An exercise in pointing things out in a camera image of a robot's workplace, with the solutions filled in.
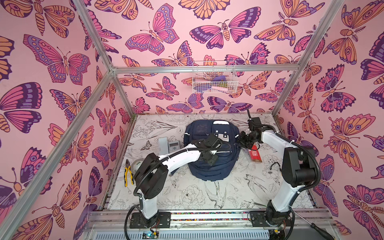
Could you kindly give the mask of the navy blue student backpack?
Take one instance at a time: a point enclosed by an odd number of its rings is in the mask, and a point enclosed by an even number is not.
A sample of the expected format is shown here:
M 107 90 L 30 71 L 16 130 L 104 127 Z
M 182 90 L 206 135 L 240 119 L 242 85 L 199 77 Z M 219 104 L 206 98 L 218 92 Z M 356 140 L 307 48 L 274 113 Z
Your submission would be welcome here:
M 204 181 L 219 181 L 228 177 L 239 158 L 241 148 L 236 144 L 238 127 L 222 120 L 197 120 L 189 124 L 184 145 L 199 148 L 221 148 L 223 152 L 202 151 L 199 159 L 189 163 L 193 176 Z

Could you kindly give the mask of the grey calculator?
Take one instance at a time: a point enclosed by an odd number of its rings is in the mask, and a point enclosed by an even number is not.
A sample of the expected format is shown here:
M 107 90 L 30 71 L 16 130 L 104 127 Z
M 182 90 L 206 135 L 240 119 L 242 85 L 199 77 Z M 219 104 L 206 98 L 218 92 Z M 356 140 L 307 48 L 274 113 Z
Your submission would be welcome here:
M 179 151 L 181 149 L 180 142 L 179 141 L 168 142 L 168 149 L 169 149 L 169 153 Z

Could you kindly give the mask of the silver pencil case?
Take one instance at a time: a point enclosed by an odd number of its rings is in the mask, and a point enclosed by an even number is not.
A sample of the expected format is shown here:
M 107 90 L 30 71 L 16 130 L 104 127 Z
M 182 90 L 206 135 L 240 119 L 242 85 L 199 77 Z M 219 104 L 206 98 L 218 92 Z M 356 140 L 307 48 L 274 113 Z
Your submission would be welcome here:
M 169 154 L 168 138 L 163 137 L 158 139 L 159 143 L 159 155 Z

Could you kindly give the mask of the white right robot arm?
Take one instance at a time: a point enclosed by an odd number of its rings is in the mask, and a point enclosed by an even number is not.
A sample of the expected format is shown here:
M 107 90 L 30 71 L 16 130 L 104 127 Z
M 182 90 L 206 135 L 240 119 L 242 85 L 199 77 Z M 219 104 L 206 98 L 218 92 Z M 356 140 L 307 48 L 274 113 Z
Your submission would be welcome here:
M 237 137 L 237 144 L 251 150 L 254 144 L 267 144 L 282 156 L 281 174 L 284 179 L 275 197 L 266 207 L 266 221 L 271 226 L 280 224 L 292 214 L 292 205 L 301 192 L 316 187 L 321 180 L 321 170 L 315 150 L 289 140 L 271 125 L 259 118 L 249 117 L 250 132 Z

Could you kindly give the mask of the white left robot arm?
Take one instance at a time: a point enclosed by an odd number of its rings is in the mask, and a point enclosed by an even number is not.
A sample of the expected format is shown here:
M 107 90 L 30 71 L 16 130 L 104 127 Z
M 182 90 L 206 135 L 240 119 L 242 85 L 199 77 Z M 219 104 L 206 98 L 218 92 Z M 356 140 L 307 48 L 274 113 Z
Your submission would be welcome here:
M 192 141 L 173 153 L 147 155 L 133 178 L 136 186 L 133 194 L 139 198 L 142 217 L 152 220 L 158 215 L 157 196 L 162 192 L 169 173 L 197 161 L 214 163 L 218 158 L 217 153 L 229 152 L 231 149 L 231 144 L 210 134 L 207 139 Z

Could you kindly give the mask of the red pencil box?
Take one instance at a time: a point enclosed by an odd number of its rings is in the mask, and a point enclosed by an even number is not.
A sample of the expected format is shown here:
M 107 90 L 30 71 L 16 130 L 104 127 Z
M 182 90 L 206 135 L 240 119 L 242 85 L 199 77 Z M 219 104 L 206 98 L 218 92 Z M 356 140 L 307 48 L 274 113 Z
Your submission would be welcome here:
M 252 148 L 249 150 L 249 156 L 251 158 L 252 162 L 255 163 L 261 163 L 262 162 L 262 157 L 259 153 L 259 146 L 258 145 L 253 145 Z

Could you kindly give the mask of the clear tape roll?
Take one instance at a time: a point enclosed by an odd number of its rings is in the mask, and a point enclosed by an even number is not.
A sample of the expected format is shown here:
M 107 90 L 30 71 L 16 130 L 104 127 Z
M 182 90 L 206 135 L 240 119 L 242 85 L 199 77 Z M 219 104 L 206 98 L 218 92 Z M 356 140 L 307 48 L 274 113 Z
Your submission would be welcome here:
M 134 161 L 131 165 L 132 172 L 136 173 L 139 170 L 139 168 L 143 162 L 144 162 L 144 159 L 138 159 L 138 160 Z

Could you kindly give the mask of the small green circuit board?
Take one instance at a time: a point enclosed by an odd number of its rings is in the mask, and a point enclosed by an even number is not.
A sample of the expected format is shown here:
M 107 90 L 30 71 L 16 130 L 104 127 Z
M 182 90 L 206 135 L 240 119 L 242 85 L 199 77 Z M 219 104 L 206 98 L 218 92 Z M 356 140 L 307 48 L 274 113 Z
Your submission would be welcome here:
M 142 234 L 143 240 L 157 240 L 159 238 L 158 232 L 144 231 Z

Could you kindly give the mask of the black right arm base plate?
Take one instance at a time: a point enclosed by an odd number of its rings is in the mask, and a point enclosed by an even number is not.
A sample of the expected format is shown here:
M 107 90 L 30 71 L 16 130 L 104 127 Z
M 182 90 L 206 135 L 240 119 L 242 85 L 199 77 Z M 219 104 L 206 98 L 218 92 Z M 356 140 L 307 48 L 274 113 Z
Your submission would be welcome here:
M 250 211 L 247 218 L 251 222 L 252 227 L 270 227 L 270 224 L 267 222 L 265 212 Z

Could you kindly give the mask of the yellow handled pliers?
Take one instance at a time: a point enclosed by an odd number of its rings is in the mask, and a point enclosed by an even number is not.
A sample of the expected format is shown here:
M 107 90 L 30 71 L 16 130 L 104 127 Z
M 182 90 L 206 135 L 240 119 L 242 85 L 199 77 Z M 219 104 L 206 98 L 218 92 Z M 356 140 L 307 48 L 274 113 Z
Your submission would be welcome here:
M 125 172 L 124 172 L 124 182 L 125 187 L 127 188 L 129 184 L 134 185 L 134 175 L 131 170 L 131 164 L 128 159 L 125 160 Z

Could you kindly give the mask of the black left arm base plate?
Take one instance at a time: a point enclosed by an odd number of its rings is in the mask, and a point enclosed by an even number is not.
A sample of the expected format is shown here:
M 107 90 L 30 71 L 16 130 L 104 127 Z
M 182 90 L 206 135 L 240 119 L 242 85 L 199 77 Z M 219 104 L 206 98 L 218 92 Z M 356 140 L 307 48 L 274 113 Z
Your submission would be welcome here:
M 133 213 L 130 221 L 130 229 L 169 229 L 171 225 L 171 212 L 158 212 L 150 219 L 146 219 L 142 213 Z

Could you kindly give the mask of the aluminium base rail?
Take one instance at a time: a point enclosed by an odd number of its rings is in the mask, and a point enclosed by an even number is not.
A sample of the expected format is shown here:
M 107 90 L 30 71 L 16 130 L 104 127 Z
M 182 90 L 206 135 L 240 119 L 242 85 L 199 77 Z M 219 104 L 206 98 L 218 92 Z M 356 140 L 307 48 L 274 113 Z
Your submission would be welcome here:
M 97 211 L 90 215 L 82 240 L 142 240 L 144 231 L 158 232 L 157 240 L 270 240 L 284 239 L 291 232 L 291 240 L 321 240 L 320 236 L 304 220 L 288 217 L 276 226 L 252 227 L 247 215 L 250 211 L 265 210 L 199 210 L 171 211 L 169 229 L 130 229 L 132 216 L 128 211 Z M 296 209 L 298 214 L 331 234 L 342 239 L 331 214 L 325 209 Z

